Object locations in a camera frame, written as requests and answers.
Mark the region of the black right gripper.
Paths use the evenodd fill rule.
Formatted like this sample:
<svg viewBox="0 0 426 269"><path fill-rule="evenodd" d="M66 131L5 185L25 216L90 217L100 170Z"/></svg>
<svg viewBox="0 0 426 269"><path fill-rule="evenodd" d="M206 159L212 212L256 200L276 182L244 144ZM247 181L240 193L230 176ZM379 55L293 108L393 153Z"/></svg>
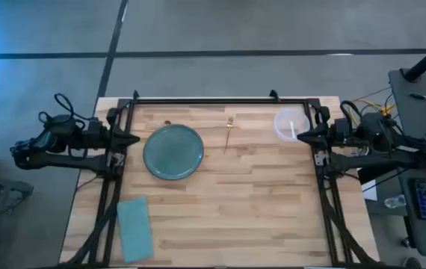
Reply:
<svg viewBox="0 0 426 269"><path fill-rule="evenodd" d="M335 119L330 127L327 124L317 125L312 130L298 134L297 138L314 148L353 146L350 124L346 118Z"/></svg>

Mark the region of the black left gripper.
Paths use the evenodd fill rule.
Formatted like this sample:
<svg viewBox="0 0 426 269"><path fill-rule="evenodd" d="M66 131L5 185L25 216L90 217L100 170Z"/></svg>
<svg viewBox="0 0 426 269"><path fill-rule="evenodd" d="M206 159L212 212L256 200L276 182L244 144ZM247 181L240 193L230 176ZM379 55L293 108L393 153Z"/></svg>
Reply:
<svg viewBox="0 0 426 269"><path fill-rule="evenodd" d="M139 140L138 136L122 130L118 124L110 125L107 128L99 120L90 121L84 131L85 149L123 150Z"/></svg>

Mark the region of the gold metal spoon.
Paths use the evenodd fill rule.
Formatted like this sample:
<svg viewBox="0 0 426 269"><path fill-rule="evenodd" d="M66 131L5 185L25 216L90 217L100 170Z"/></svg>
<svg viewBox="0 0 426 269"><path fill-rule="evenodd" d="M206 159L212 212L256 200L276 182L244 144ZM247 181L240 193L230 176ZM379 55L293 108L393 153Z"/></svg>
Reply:
<svg viewBox="0 0 426 269"><path fill-rule="evenodd" d="M225 139L225 144L224 144L223 152L227 151L228 142L229 142L229 136L230 136L231 129L233 127L233 123L234 123L234 118L233 117L229 117L228 121L227 121L227 124L226 124L226 139Z"/></svg>

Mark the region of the clear plastic cup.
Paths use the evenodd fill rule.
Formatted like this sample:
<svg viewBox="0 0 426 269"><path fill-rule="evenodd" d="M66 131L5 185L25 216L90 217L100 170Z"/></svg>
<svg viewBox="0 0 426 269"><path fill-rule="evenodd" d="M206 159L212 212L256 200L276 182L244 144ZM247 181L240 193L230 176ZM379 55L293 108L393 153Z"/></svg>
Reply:
<svg viewBox="0 0 426 269"><path fill-rule="evenodd" d="M284 108L274 117L274 131L286 142L295 142L299 134L309 130L309 118L301 108Z"/></svg>

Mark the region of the teal round ceramic plate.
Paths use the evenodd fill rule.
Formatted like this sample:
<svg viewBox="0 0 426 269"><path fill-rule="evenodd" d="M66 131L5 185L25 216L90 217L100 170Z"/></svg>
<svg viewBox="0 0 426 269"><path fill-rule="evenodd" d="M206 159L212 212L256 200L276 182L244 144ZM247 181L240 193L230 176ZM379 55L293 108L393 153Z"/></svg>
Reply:
<svg viewBox="0 0 426 269"><path fill-rule="evenodd" d="M202 138L192 128L170 124L154 131L143 148L143 162L152 175L168 181L190 176L204 156Z"/></svg>

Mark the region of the white paper sheet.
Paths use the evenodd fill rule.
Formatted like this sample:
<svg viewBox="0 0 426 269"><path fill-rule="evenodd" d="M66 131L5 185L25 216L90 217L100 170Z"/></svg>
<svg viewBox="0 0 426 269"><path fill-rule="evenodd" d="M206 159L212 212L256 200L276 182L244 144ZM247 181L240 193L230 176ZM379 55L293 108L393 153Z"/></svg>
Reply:
<svg viewBox="0 0 426 269"><path fill-rule="evenodd" d="M365 200L377 202L376 181L371 180L361 185L362 195Z"/></svg>

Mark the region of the teal folded cloth napkin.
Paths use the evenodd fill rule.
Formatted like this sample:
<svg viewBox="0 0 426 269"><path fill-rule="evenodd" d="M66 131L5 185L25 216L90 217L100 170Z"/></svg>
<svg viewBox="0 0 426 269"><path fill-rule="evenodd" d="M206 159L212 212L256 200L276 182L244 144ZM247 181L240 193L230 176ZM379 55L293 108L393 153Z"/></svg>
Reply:
<svg viewBox="0 0 426 269"><path fill-rule="evenodd" d="M138 197L117 204L123 261L142 262L153 256L152 233L146 197Z"/></svg>

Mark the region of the clear plastic bottle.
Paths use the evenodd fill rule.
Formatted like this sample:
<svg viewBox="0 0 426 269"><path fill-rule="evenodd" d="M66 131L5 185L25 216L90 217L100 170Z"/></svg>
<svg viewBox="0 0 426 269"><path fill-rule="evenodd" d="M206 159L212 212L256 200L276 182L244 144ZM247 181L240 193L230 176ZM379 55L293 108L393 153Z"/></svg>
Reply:
<svg viewBox="0 0 426 269"><path fill-rule="evenodd" d="M397 195L395 197L389 197L384 200L384 205L387 208L400 208L407 205L407 201L403 194Z"/></svg>

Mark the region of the black metal table frame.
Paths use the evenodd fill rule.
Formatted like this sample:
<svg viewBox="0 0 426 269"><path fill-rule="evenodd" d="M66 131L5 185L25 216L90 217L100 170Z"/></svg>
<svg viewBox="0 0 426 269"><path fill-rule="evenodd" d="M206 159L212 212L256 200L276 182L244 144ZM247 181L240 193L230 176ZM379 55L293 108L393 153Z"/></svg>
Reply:
<svg viewBox="0 0 426 269"><path fill-rule="evenodd" d="M284 108L313 105L342 113L339 100L322 97L141 98L121 115L131 133L146 140L166 122L193 128L204 159L189 177L169 182L143 162L143 144L129 147L123 180L103 183L79 176L60 260L69 261L93 230L101 201L146 197L153 256L137 269L330 266L354 258L337 229L324 220L315 162L301 142L280 140L274 116ZM227 151L226 124L234 118Z"/></svg>

